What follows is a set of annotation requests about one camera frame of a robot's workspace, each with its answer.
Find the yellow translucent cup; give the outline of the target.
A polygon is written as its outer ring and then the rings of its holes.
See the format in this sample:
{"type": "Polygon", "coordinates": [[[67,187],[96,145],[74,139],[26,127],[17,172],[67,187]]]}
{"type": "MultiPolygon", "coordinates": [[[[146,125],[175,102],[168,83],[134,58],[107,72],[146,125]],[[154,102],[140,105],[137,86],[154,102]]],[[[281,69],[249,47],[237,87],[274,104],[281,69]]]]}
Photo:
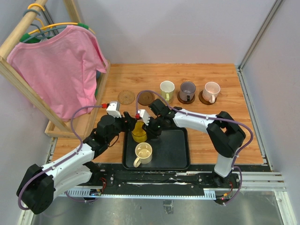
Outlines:
{"type": "Polygon", "coordinates": [[[135,128],[131,132],[133,140],[137,143],[143,143],[147,140],[147,134],[143,130],[143,125],[144,123],[142,121],[136,122],[135,128]]]}

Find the large woven rattan coaster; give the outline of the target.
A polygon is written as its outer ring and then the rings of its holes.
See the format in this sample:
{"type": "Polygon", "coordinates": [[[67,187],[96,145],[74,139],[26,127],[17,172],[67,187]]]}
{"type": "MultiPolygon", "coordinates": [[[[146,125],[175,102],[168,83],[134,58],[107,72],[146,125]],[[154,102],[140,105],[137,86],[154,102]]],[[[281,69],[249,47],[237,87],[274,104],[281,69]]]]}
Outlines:
{"type": "Polygon", "coordinates": [[[129,105],[135,100],[134,92],[123,90],[118,94],[118,101],[123,105],[129,105]]]}

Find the cream mug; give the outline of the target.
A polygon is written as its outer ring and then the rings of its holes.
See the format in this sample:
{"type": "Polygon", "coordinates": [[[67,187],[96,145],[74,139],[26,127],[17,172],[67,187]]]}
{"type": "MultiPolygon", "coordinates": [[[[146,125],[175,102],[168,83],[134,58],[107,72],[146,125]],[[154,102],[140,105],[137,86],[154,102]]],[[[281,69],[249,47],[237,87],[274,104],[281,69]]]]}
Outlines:
{"type": "Polygon", "coordinates": [[[153,149],[147,142],[139,143],[135,148],[136,159],[133,166],[137,168],[140,164],[148,164],[152,160],[153,149]]]}

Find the pale green mug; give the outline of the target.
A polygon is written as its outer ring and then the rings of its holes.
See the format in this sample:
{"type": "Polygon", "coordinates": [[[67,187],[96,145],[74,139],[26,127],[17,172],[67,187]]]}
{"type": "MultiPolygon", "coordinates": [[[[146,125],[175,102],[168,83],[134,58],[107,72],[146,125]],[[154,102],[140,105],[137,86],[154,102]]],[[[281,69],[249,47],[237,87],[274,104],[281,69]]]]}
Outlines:
{"type": "Polygon", "coordinates": [[[160,84],[161,97],[166,96],[167,94],[173,96],[175,85],[171,81],[163,81],[160,84]]]}

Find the purple mug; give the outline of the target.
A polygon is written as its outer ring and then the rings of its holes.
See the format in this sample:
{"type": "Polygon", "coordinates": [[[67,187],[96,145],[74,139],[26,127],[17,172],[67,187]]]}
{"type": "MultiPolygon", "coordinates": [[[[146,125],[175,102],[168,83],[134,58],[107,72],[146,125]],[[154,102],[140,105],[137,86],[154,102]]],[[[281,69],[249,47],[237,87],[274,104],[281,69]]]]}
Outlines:
{"type": "Polygon", "coordinates": [[[194,98],[196,86],[192,82],[183,82],[180,86],[180,99],[182,101],[191,101],[194,98]]]}

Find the pink mug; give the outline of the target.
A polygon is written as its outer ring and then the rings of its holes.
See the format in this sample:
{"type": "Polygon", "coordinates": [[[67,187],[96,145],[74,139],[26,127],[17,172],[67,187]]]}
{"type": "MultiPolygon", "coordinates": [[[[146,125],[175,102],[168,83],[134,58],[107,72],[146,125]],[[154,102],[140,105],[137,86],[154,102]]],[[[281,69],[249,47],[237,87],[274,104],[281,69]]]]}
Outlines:
{"type": "Polygon", "coordinates": [[[213,104],[213,103],[215,103],[220,91],[221,91],[221,88],[218,83],[208,82],[204,86],[204,89],[202,91],[202,97],[204,100],[213,104]]]}

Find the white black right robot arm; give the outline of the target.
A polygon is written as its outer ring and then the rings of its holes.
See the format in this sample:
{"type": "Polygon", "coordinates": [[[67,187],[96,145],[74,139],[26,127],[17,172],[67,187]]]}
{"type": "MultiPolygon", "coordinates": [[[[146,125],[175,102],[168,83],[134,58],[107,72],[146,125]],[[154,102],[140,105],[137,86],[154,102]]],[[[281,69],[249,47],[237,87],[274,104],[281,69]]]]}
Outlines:
{"type": "Polygon", "coordinates": [[[195,113],[181,107],[169,107],[160,99],[156,99],[149,108],[156,118],[144,109],[138,110],[137,115],[145,124],[143,129],[152,138],[158,138],[162,129],[167,127],[190,128],[207,134],[218,153],[211,180],[219,188],[228,184],[235,154],[241,148],[246,134],[227,112],[195,113]]]}

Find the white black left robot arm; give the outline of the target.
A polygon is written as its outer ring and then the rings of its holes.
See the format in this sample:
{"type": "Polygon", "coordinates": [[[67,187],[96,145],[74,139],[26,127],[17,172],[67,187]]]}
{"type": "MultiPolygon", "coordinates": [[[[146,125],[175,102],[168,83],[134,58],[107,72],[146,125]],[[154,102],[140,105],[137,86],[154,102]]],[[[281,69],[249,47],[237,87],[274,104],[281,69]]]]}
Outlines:
{"type": "Polygon", "coordinates": [[[104,115],[91,134],[81,140],[73,151],[52,163],[31,165],[16,192],[19,208],[39,214],[68,189],[86,182],[92,186],[98,184],[100,173],[88,165],[111,147],[111,141],[121,132],[132,131],[136,122],[137,119],[128,112],[119,118],[104,115]]]}

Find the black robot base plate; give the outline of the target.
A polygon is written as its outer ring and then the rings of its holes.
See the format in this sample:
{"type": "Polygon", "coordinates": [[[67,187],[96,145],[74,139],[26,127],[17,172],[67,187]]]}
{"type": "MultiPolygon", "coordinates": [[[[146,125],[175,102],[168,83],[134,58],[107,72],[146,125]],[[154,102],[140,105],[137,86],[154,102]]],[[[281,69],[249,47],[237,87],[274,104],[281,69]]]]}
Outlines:
{"type": "Polygon", "coordinates": [[[184,171],[128,170],[122,164],[101,164],[91,183],[106,182],[108,193],[116,194],[196,194],[206,188],[225,192],[240,186],[240,178],[233,172],[229,182],[218,187],[211,180],[210,169],[210,166],[192,165],[184,171]]]}

